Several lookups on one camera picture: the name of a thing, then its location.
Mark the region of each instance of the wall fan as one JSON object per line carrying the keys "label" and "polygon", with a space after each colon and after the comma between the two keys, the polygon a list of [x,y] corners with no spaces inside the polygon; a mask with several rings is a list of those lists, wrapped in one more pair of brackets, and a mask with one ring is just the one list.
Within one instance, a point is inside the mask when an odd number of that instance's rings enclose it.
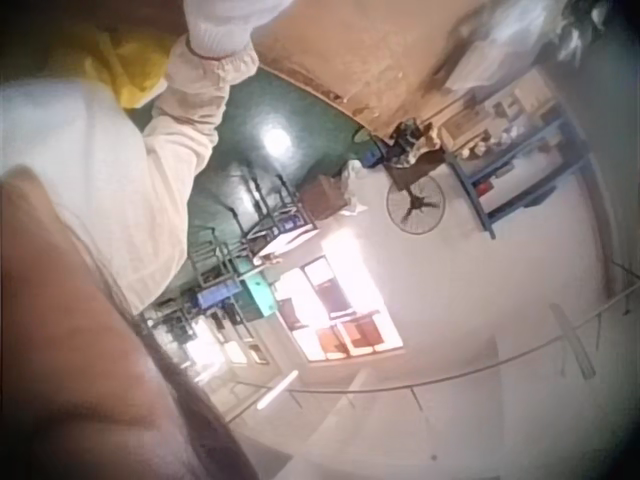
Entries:
{"label": "wall fan", "polygon": [[424,235],[440,225],[445,203],[442,188],[430,176],[422,177],[405,190],[392,183],[387,192],[389,218],[411,235]]}

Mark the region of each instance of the brown box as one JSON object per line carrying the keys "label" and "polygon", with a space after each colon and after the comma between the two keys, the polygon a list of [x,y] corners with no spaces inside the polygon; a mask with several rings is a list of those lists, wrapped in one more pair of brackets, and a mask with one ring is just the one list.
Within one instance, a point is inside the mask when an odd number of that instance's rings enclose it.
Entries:
{"label": "brown box", "polygon": [[348,205],[339,179],[324,175],[303,186],[300,202],[315,221],[326,220]]}

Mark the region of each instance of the shelf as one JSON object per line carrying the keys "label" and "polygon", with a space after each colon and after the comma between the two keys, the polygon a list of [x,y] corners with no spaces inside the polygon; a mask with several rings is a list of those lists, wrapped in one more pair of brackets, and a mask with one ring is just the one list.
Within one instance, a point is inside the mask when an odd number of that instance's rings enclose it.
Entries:
{"label": "shelf", "polygon": [[526,150],[535,145],[536,142],[545,138],[549,133],[558,129],[558,127],[564,122],[563,118],[558,118],[544,127],[538,128],[528,134],[524,134],[522,139],[518,140],[518,143],[511,145],[504,150],[492,153],[489,155],[489,159],[486,160],[486,165],[480,168],[477,172],[471,175],[467,174],[469,181],[472,184],[479,184],[486,182],[502,167],[511,162],[518,155],[521,155]]}
{"label": "shelf", "polygon": [[515,197],[511,198],[499,207],[494,208],[487,214],[489,222],[492,224],[496,223],[506,216],[514,213],[516,210],[528,205],[541,195],[546,194],[549,190],[555,187],[556,182],[560,179],[577,172],[586,163],[586,159],[587,157],[583,157],[574,163],[564,163],[549,175],[538,180],[530,187],[527,187]]}

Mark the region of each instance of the window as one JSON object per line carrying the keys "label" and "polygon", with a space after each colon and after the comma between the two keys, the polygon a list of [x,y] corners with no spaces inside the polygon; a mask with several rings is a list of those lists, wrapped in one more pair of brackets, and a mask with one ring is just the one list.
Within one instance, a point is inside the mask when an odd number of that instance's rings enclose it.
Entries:
{"label": "window", "polygon": [[274,285],[280,316],[307,359],[341,360],[401,347],[355,241],[338,234],[323,247],[325,256]]}

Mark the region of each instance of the white plastic bag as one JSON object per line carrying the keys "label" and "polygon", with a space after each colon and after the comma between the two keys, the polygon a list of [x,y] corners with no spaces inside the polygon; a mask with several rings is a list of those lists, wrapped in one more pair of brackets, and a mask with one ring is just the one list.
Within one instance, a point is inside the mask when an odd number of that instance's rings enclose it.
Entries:
{"label": "white plastic bag", "polygon": [[363,175],[364,168],[359,160],[349,160],[342,171],[340,180],[342,181],[342,190],[349,204],[340,210],[340,214],[347,217],[357,215],[364,212],[368,207],[358,202],[356,197],[354,182]]}
{"label": "white plastic bag", "polygon": [[469,47],[447,80],[450,90],[491,85],[508,74],[512,62],[540,44],[559,21],[565,0],[509,0],[494,12],[489,34]]}

